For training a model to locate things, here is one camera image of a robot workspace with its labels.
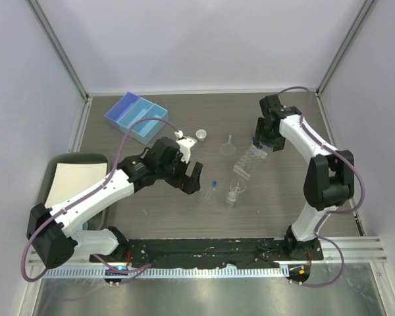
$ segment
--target divided storage box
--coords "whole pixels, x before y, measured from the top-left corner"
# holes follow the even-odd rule
[[[159,117],[168,120],[169,113],[158,104],[128,92],[105,114],[109,124],[122,133],[126,133],[133,123],[145,117]],[[142,122],[133,128],[129,136],[147,145],[164,124],[164,122],[158,120]]]

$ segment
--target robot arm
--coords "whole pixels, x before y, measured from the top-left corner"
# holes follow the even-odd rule
[[[316,240],[314,234],[321,218],[329,211],[354,195],[354,174],[341,160],[324,148],[338,151],[328,144],[306,123],[306,128],[318,139],[315,142],[302,128],[302,113],[295,107],[281,105],[277,95],[260,100],[264,117],[258,118],[253,144],[284,149],[285,139],[289,140],[301,153],[309,165],[303,187],[306,203],[298,220],[287,230],[286,251],[291,257],[307,252]],[[353,164],[354,157],[349,151],[339,151]]]
[[[153,185],[156,180],[164,180],[186,194],[199,191],[203,165],[196,163],[192,175],[186,176],[190,149],[195,143],[194,139],[182,135],[176,141],[161,138],[143,157],[133,155],[124,158],[107,184],[104,183],[111,173],[77,196],[54,205],[51,209],[46,209],[43,204],[36,205],[30,213],[28,238],[49,217],[101,187],[98,192],[57,217],[34,240],[33,247],[45,267],[53,269],[70,258],[88,258],[95,253],[107,255],[109,259],[121,259],[126,254],[127,241],[115,227],[100,231],[80,231],[79,227],[106,207]]]

